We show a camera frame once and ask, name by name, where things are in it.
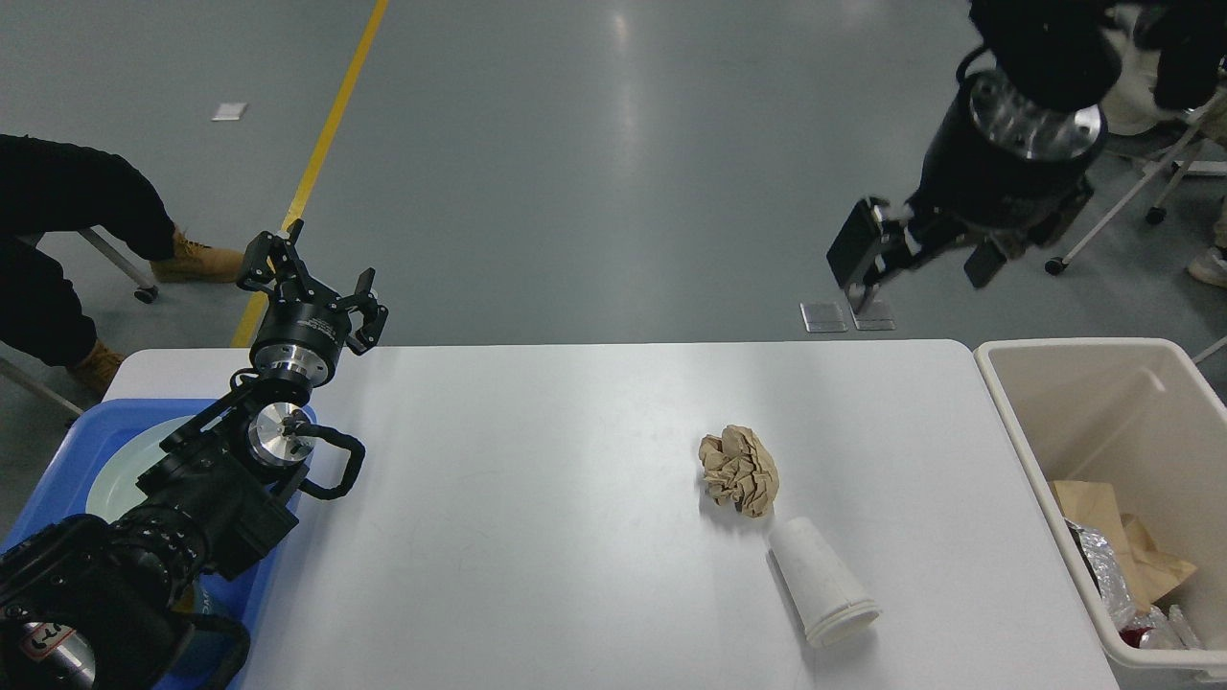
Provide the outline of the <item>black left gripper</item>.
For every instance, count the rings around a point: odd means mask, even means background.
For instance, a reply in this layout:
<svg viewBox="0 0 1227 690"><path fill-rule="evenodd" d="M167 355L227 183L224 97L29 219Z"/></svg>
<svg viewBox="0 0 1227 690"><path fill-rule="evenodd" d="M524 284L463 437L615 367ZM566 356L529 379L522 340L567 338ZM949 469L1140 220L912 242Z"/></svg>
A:
<svg viewBox="0 0 1227 690"><path fill-rule="evenodd" d="M304 221L293 219L282 233L258 233L245 246L234 284L272 300L250 349L252 366L260 372L288 370L321 387L333 381L345 344L356 357L363 357L380 343L389 309L374 291L374 266L360 273L355 292L337 297L337 311L285 301L313 296L310 275L294 247L303 228ZM352 313L362 319L355 331L348 319Z"/></svg>

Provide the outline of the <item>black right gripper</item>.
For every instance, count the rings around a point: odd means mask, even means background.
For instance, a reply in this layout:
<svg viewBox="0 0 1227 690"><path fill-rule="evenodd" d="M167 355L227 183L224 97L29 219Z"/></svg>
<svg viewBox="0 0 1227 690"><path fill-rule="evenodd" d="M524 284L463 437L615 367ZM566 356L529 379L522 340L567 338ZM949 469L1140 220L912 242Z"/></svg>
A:
<svg viewBox="0 0 1227 690"><path fill-rule="evenodd" d="M1000 69L964 76L923 162L917 192L892 205L863 196L825 258L853 313L879 289L955 246L973 242L962 270L987 285L1029 247L1034 232L1082 192L1107 142L1099 106L1059 112L1031 101Z"/></svg>

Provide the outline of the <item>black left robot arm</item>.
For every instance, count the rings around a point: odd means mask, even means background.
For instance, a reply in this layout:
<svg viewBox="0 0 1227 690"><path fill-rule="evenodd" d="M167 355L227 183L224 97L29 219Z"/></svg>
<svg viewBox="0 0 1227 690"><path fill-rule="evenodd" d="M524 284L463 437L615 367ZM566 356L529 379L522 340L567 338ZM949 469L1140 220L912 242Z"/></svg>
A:
<svg viewBox="0 0 1227 690"><path fill-rule="evenodd" d="M202 575L233 581L272 552L298 523L294 495L355 489L363 442L306 409L341 351L367 354L389 314L373 269L352 293L310 275L297 250L303 226L294 219L245 248L237 287L267 298L250 365L161 441L163 457L136 481L142 502L115 521L72 514L2 554L9 688L155 688L198 634L227 638L202 688L226 688L245 665L245 624L184 599Z"/></svg>

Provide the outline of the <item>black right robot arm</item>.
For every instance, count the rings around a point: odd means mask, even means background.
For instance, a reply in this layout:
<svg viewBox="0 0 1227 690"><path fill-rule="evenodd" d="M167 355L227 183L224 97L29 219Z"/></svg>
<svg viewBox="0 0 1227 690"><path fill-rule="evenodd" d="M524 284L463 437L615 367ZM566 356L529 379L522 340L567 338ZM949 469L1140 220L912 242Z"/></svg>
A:
<svg viewBox="0 0 1227 690"><path fill-rule="evenodd" d="M1093 195L1103 104L1130 58L1155 58L1144 95L1158 122L1188 122L1185 140L1225 102L1222 1L973 1L969 18L982 43L957 66L917 192L860 199L825 254L855 317L950 248L972 249L964 276L984 289L1061 239Z"/></svg>

